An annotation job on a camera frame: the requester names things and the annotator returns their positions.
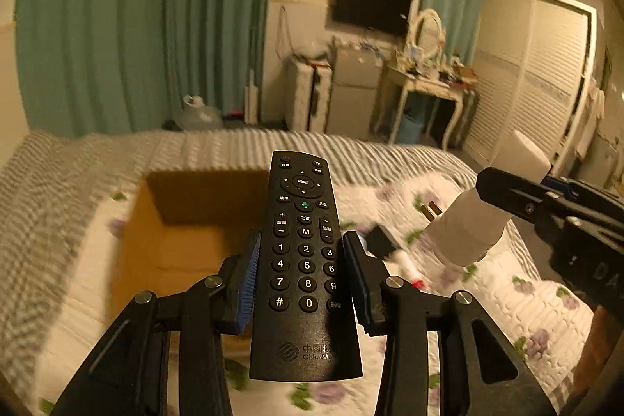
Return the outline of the black rectangular box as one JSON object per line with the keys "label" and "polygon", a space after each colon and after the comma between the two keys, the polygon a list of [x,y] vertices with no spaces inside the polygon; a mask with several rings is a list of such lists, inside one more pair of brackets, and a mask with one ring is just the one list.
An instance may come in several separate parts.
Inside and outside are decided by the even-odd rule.
{"label": "black rectangular box", "polygon": [[375,225],[366,235],[366,249],[375,257],[381,260],[392,258],[392,256],[400,251],[398,240],[383,225]]}

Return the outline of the white power adapter plug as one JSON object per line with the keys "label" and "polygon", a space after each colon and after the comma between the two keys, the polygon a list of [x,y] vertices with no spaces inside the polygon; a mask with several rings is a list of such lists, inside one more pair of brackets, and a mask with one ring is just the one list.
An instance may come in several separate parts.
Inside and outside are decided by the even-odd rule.
{"label": "white power adapter plug", "polygon": [[[490,165],[539,184],[551,168],[544,152],[513,130]],[[500,240],[512,214],[486,203],[475,187],[462,192],[425,229],[434,254],[445,265],[468,267],[480,261]]]}

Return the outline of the black TV remote control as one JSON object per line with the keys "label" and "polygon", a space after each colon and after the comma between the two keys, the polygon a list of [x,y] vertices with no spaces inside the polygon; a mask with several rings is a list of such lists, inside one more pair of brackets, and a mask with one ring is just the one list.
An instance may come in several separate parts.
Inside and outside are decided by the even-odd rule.
{"label": "black TV remote control", "polygon": [[274,152],[256,274],[253,379],[361,377],[358,330],[343,265],[327,162],[306,153]]}

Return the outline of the white tube red cap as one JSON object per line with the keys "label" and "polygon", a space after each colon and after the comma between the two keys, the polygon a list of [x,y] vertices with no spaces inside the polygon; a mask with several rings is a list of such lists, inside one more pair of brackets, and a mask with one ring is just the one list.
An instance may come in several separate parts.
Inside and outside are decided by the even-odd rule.
{"label": "white tube red cap", "polygon": [[423,274],[413,264],[413,260],[406,251],[402,249],[392,251],[388,255],[385,264],[391,276],[401,276],[402,279],[419,290],[427,288]]}

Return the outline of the blue waste basket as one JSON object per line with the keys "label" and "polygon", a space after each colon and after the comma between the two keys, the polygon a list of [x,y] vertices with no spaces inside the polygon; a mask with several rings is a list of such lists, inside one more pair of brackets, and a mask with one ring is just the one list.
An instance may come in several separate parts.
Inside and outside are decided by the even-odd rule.
{"label": "blue waste basket", "polygon": [[424,120],[421,112],[406,110],[401,118],[395,142],[398,145],[419,145],[424,131]]}

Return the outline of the white dressing table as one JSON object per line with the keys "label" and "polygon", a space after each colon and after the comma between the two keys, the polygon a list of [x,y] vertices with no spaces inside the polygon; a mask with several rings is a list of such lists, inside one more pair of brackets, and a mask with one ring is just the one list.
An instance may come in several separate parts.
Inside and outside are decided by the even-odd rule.
{"label": "white dressing table", "polygon": [[454,128],[456,128],[460,116],[463,113],[463,98],[465,93],[468,92],[470,88],[461,87],[460,85],[445,85],[440,81],[419,78],[410,75],[409,73],[400,71],[396,67],[388,67],[385,72],[385,77],[390,83],[397,85],[401,89],[398,113],[392,123],[388,137],[389,145],[393,145],[397,139],[407,96],[410,95],[410,93],[418,93],[428,97],[434,97],[436,99],[436,103],[440,100],[450,100],[454,103],[455,107],[453,115],[450,118],[450,121],[446,124],[446,129],[442,137],[441,148],[443,151],[447,151],[450,148],[450,136],[452,136]]}

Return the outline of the white louvred wardrobe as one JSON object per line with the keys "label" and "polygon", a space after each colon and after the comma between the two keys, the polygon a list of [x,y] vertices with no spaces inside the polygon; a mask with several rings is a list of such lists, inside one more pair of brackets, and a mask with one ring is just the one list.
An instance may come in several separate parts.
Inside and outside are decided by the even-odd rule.
{"label": "white louvred wardrobe", "polygon": [[597,52],[597,11],[576,0],[483,0],[473,69],[480,103],[464,148],[486,166],[517,130],[564,172]]}

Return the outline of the brown cardboard box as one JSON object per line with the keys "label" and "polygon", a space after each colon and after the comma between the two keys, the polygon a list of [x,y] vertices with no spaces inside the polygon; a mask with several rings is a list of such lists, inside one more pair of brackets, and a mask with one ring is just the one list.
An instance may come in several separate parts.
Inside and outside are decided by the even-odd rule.
{"label": "brown cardboard box", "polygon": [[268,188],[266,169],[146,174],[119,240],[108,318],[143,290],[165,297],[218,273],[262,226]]}

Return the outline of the white oval vanity mirror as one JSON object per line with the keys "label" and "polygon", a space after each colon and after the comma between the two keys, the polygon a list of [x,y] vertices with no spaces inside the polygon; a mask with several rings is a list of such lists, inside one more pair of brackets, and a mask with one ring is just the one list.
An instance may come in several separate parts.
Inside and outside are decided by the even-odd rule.
{"label": "white oval vanity mirror", "polygon": [[446,32],[435,9],[423,9],[410,24],[406,41],[409,58],[416,63],[435,60],[445,45]]}

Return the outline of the grey checked bed sheet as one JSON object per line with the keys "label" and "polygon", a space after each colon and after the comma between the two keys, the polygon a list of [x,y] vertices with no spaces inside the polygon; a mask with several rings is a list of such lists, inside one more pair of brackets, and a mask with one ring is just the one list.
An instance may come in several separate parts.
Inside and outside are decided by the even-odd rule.
{"label": "grey checked bed sheet", "polygon": [[476,174],[430,147],[259,129],[148,131],[78,139],[31,132],[1,169],[1,371],[23,399],[99,201],[153,170],[265,169],[277,150],[325,158],[336,184],[372,186],[436,171],[460,189]]}

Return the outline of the white suitcase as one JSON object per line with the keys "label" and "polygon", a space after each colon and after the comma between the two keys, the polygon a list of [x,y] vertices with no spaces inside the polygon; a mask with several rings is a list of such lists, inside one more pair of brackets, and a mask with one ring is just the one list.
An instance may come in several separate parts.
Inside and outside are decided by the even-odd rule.
{"label": "white suitcase", "polygon": [[327,61],[289,58],[285,67],[285,123],[289,130],[326,131],[332,74]]}

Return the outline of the clear water jug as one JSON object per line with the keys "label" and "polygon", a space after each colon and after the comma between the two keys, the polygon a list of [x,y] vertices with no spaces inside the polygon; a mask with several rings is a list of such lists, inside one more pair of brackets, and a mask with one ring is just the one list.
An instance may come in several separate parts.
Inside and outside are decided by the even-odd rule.
{"label": "clear water jug", "polygon": [[177,124],[182,131],[207,131],[223,128],[221,111],[208,106],[199,95],[186,95],[182,98],[182,112]]}

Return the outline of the large teal curtain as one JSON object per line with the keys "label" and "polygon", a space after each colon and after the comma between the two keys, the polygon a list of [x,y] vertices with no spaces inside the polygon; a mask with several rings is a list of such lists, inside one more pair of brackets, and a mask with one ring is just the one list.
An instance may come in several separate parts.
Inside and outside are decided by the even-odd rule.
{"label": "large teal curtain", "polygon": [[28,125],[57,136],[159,128],[186,95],[243,109],[266,0],[16,0]]}

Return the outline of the white mop leaning on wall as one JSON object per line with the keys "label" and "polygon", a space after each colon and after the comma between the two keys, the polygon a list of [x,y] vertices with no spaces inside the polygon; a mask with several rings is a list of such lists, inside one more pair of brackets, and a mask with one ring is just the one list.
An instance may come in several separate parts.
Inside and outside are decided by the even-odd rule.
{"label": "white mop leaning on wall", "polygon": [[255,70],[248,71],[248,82],[244,91],[244,122],[258,124],[258,88],[255,82]]}

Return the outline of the black wall television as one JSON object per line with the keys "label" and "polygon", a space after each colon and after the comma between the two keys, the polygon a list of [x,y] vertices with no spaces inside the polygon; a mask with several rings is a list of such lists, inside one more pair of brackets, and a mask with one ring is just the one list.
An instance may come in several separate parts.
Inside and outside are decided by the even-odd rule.
{"label": "black wall television", "polygon": [[332,20],[404,37],[411,0],[334,0]]}

